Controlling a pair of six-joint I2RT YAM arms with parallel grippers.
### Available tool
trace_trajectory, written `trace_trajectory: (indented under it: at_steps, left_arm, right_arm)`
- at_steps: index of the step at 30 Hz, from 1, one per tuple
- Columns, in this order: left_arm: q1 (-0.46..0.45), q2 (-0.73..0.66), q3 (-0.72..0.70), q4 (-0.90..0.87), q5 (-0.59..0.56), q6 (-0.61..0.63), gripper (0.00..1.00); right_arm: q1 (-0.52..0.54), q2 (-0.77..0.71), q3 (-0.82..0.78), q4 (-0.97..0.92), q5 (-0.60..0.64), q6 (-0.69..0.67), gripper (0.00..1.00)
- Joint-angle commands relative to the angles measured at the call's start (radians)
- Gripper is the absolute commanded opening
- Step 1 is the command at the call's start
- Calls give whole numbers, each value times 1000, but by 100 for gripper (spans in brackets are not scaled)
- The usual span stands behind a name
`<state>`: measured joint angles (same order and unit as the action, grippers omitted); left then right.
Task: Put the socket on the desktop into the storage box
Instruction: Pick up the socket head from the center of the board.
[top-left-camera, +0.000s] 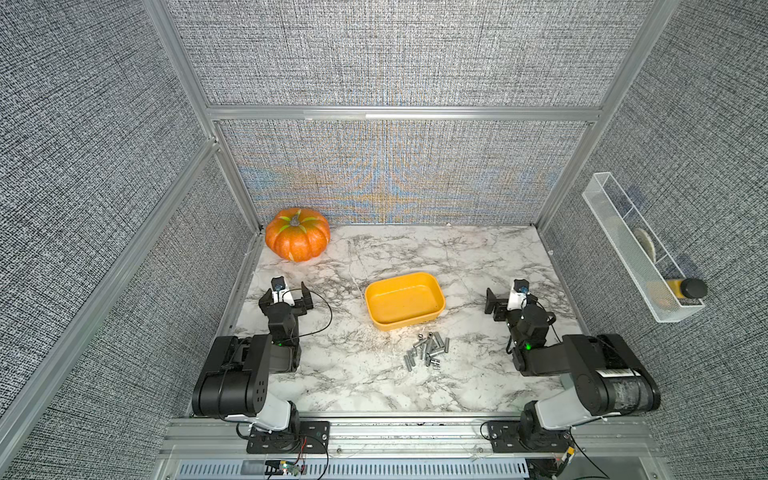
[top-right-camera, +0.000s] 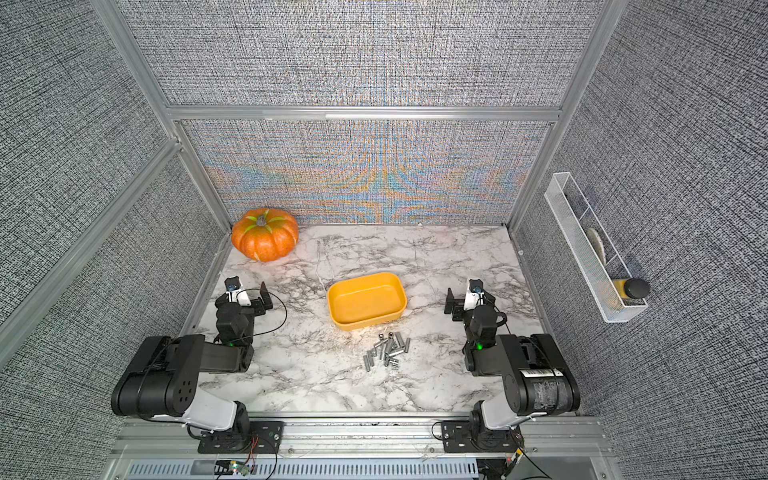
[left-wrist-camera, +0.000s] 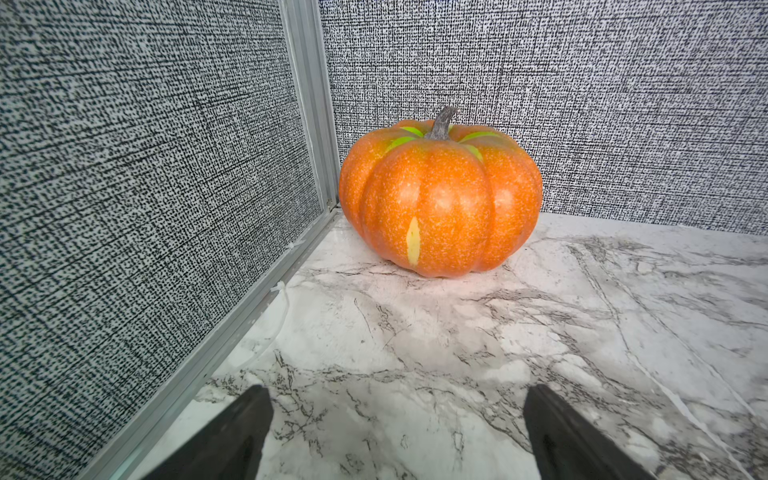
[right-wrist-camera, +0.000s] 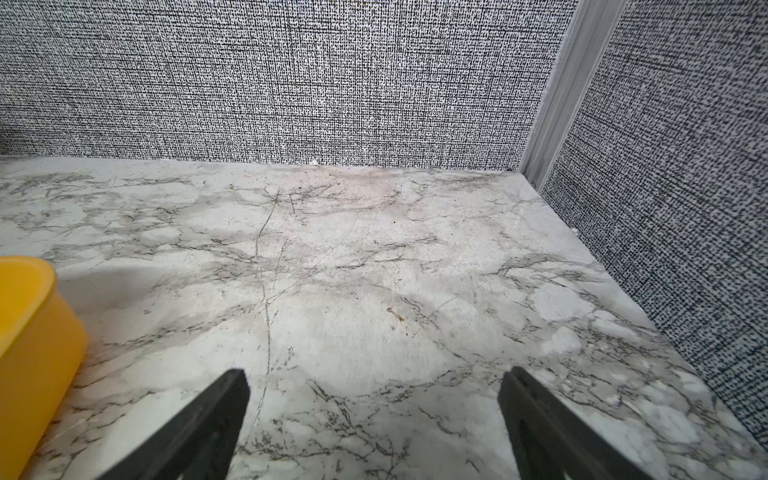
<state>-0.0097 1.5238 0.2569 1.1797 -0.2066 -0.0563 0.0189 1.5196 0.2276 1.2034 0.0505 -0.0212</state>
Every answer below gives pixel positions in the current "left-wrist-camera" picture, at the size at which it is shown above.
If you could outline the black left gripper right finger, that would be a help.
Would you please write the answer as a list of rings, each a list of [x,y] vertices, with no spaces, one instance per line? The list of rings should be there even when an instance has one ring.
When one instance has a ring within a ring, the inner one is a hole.
[[[652,480],[639,463],[551,388],[529,388],[523,417],[544,480]]]

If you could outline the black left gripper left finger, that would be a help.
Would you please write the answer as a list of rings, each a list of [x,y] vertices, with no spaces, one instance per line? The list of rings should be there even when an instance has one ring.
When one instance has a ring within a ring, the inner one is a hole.
[[[145,479],[254,480],[273,416],[269,390],[253,385]]]

